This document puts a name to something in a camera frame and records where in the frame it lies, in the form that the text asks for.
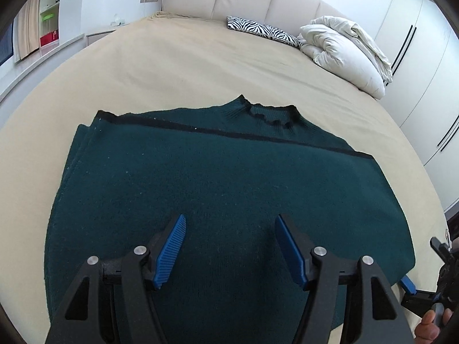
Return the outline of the person's right hand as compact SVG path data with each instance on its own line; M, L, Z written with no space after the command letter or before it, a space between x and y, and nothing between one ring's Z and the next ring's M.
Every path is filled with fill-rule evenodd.
M415 328L415 344L431 344L440 334L440 328L434 324L436 313L428 310Z

